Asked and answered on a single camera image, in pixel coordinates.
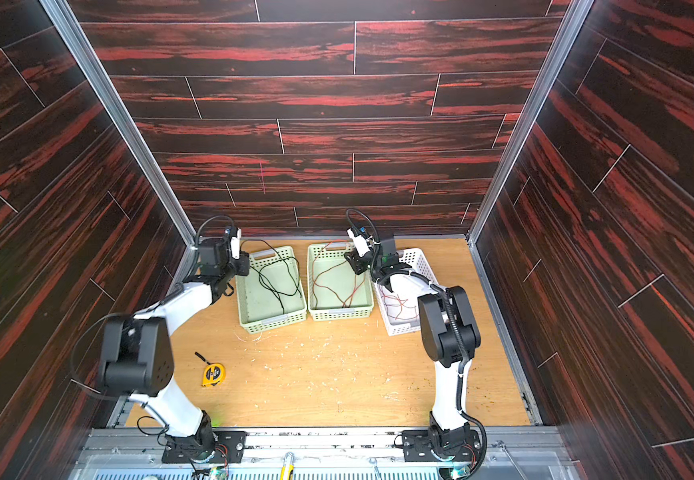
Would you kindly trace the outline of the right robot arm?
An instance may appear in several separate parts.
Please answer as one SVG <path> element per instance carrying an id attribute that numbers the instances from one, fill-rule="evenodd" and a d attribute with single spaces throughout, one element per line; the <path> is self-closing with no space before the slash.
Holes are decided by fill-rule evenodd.
<path id="1" fill-rule="evenodd" d="M 487 432 L 465 409 L 467 377 L 481 345 L 466 291 L 459 286 L 444 287 L 402 262 L 391 239 L 377 241 L 355 228 L 348 235 L 353 248 L 345 259 L 355 274 L 368 272 L 375 285 L 417 302 L 423 347 L 435 367 L 435 399 L 428 427 L 431 453 L 442 461 L 469 453 L 470 466 L 460 477 L 473 475 L 485 461 Z"/>

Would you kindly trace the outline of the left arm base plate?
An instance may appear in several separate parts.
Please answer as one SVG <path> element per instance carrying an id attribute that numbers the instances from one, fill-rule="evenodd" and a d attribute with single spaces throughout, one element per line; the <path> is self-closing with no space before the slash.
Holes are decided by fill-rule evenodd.
<path id="1" fill-rule="evenodd" d="M 165 436 L 166 446 L 161 458 L 164 464 L 240 463 L 247 439 L 242 430 L 217 430 L 190 437 Z"/>

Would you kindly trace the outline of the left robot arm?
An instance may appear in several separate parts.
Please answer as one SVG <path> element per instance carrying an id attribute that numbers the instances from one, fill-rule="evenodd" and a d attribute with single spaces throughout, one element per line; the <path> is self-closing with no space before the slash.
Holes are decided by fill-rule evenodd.
<path id="1" fill-rule="evenodd" d="M 217 452 L 211 420 L 184 394 L 174 378 L 170 337 L 196 313 L 234 292 L 230 281 L 250 271 L 249 254 L 241 250 L 241 230 L 227 215 L 215 215 L 225 228 L 218 237 L 194 235 L 196 256 L 177 290 L 133 314 L 112 313 L 92 324 L 102 331 L 100 394 L 80 380 L 70 353 L 70 375 L 85 393 L 100 400 L 124 395 L 138 402 L 163 426 L 166 449 L 186 459 L 206 463 Z"/>

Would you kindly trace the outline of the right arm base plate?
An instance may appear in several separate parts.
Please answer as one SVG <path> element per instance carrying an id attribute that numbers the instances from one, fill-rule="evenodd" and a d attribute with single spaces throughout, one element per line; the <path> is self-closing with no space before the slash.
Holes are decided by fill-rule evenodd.
<path id="1" fill-rule="evenodd" d="M 430 429 L 403 430 L 398 447 L 406 462 L 467 462 L 475 463 L 482 446 L 480 435 L 470 429 L 465 432 L 432 433 Z"/>

